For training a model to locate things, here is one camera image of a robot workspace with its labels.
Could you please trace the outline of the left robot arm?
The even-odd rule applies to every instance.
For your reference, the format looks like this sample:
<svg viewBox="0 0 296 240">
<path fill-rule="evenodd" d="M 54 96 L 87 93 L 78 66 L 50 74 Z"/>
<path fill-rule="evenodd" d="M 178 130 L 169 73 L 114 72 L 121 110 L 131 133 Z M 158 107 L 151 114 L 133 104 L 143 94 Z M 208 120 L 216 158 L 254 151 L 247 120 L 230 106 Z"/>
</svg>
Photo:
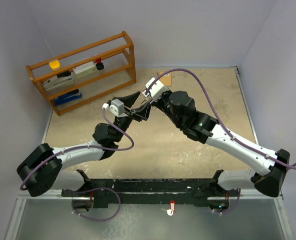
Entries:
<svg viewBox="0 0 296 240">
<path fill-rule="evenodd" d="M 133 108 L 139 92 L 115 97 L 104 103 L 102 115 L 105 123 L 96 125 L 93 140 L 68 147 L 50 147 L 43 143 L 18 166 L 17 174 L 22 183 L 20 190 L 38 197 L 50 189 L 70 189 L 79 196 L 90 192 L 90 183 L 80 171 L 66 169 L 81 163 L 101 161 L 115 152 L 124 152 L 134 147 L 134 140 L 126 133 L 132 121 L 145 121 L 151 110 L 151 102 Z"/>
</svg>

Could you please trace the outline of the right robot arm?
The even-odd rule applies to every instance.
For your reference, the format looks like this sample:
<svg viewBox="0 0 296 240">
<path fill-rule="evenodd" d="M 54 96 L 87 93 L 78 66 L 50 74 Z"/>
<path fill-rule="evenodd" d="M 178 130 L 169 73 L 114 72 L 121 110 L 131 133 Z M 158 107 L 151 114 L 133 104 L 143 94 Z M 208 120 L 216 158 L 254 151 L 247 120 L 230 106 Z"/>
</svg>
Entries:
<svg viewBox="0 0 296 240">
<path fill-rule="evenodd" d="M 210 183 L 216 196 L 227 190 L 256 189 L 268 197 L 277 197 L 286 176 L 284 164 L 290 154 L 284 149 L 265 149 L 247 139 L 225 131 L 216 118 L 196 110 L 195 101 L 185 91 L 165 88 L 151 93 L 152 105 L 164 112 L 189 139 L 218 148 L 241 160 L 249 169 L 218 170 Z"/>
</svg>

